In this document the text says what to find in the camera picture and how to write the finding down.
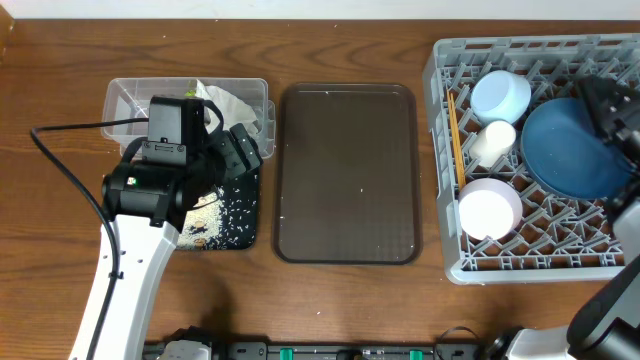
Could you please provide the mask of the white napkin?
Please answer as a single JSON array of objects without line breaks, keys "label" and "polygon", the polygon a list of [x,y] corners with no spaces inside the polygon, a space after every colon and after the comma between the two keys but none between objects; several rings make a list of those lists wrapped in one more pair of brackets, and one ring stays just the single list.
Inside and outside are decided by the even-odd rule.
[{"label": "white napkin", "polygon": [[205,86],[201,81],[197,81],[195,96],[210,100],[218,107],[224,118],[224,130],[242,124],[250,136],[258,135],[258,118],[255,111],[235,95],[218,86]]}]

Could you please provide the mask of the light blue bowl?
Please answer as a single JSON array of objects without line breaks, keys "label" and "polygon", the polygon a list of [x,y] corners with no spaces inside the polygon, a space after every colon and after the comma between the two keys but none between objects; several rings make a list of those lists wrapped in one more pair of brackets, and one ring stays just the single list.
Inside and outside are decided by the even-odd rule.
[{"label": "light blue bowl", "polygon": [[495,121],[515,124],[528,108],[531,95],[532,90],[525,77],[496,70],[475,84],[470,105],[482,126]]}]

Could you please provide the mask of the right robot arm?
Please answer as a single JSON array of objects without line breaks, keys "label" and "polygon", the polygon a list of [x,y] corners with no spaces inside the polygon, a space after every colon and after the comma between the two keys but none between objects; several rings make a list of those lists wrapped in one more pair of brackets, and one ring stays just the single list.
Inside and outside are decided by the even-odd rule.
[{"label": "right robot arm", "polygon": [[[598,76],[578,81],[597,138],[639,166],[639,92]],[[637,359],[639,357],[639,176],[607,201],[608,220],[623,242],[627,265],[576,313],[566,327],[512,328],[480,359]]]}]

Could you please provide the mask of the cream cup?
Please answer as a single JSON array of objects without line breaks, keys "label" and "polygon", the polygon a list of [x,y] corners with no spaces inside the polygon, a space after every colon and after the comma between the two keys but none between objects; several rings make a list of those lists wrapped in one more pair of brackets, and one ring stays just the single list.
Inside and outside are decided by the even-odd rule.
[{"label": "cream cup", "polygon": [[506,155],[516,140],[515,128],[506,121],[494,121],[484,127],[469,148],[469,155],[479,165],[491,168],[501,156]]}]

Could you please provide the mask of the pink bowl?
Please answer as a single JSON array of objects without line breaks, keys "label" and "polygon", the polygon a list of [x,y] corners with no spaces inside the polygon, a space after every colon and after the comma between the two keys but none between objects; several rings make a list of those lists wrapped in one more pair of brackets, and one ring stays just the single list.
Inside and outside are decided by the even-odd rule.
[{"label": "pink bowl", "polygon": [[460,191],[458,212],[461,228],[468,236],[498,240],[520,223],[523,206],[519,194],[507,183],[481,178]]}]

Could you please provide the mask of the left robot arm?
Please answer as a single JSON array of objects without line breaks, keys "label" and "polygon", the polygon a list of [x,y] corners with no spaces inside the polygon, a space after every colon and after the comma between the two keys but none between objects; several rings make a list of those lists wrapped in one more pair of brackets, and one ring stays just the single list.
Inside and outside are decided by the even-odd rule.
[{"label": "left robot arm", "polygon": [[141,355],[159,282],[177,246],[237,241],[256,223],[240,214],[255,206],[239,183],[255,180],[262,158],[241,124],[208,134],[199,159],[166,165],[135,158],[151,141],[133,140],[105,177],[101,259],[71,351],[73,359]]}]

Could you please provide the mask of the dark blue plate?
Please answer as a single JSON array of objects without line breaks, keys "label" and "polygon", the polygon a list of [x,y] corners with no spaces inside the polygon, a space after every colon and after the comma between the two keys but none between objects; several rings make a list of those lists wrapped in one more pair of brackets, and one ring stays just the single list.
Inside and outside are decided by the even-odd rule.
[{"label": "dark blue plate", "polygon": [[536,107],[524,122],[520,150],[531,177],[561,197],[610,197],[631,179],[630,164],[596,136],[578,99],[558,98]]}]

